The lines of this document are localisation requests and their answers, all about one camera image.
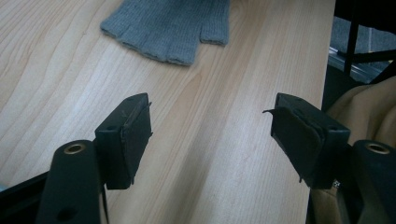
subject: beige fabric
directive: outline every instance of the beige fabric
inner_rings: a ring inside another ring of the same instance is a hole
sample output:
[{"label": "beige fabric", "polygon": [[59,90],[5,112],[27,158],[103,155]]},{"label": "beige fabric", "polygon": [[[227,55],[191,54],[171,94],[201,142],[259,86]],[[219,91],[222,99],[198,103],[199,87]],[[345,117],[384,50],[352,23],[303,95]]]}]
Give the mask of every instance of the beige fabric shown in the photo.
[{"label": "beige fabric", "polygon": [[349,144],[358,140],[381,141],[396,147],[396,77],[344,94],[327,114],[351,131]]},{"label": "beige fabric", "polygon": [[[396,77],[348,91],[327,114],[350,129],[350,145],[369,139],[396,148]],[[341,223],[336,189],[312,189],[310,195],[318,224]]]}]

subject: chair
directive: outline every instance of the chair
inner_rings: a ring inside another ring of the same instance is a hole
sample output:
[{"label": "chair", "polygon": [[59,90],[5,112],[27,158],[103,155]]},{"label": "chair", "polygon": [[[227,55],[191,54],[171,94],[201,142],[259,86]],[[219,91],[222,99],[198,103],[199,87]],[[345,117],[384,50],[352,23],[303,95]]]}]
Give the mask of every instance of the chair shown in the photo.
[{"label": "chair", "polygon": [[396,35],[396,12],[392,0],[337,0],[334,16],[351,21],[346,52],[344,73],[349,75],[352,63],[384,62],[396,59],[396,49],[370,53],[355,53],[359,25]]}]

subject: glove finger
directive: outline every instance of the glove finger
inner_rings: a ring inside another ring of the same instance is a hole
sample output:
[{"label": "glove finger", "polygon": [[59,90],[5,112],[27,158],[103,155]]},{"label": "glove finger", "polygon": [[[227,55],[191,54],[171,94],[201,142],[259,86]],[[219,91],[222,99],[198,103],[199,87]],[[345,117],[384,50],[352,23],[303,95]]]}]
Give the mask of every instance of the glove finger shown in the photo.
[{"label": "glove finger", "polygon": [[167,58],[170,63],[193,64],[199,45],[201,27],[206,17],[205,7],[211,1],[187,0],[184,2],[182,12],[178,12],[180,16],[173,20],[173,24],[177,24],[178,32],[175,33],[175,41],[171,43],[168,51]]},{"label": "glove finger", "polygon": [[100,24],[101,30],[115,38],[120,37],[133,22],[141,22],[147,4],[142,0],[125,0],[107,19]]},{"label": "glove finger", "polygon": [[179,0],[152,1],[156,7],[150,12],[143,12],[140,22],[131,22],[128,29],[118,38],[121,44],[134,49],[143,55],[164,62],[172,36],[167,26],[171,20],[172,5]]},{"label": "glove finger", "polygon": [[203,23],[200,40],[202,43],[226,45],[229,41],[230,0],[213,0],[206,5],[208,15]]}]

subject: light wood surface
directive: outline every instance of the light wood surface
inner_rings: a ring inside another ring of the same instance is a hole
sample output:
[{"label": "light wood surface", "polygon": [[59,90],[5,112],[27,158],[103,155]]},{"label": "light wood surface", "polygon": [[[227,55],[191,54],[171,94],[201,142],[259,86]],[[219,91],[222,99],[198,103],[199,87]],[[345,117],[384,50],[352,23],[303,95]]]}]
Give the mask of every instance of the light wood surface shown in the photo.
[{"label": "light wood surface", "polygon": [[154,135],[111,223],[304,223],[308,187],[270,136],[276,93],[320,106],[334,0],[235,0],[228,46],[191,67],[100,33],[120,0],[0,1],[0,184],[46,172],[54,150],[147,92]]}]

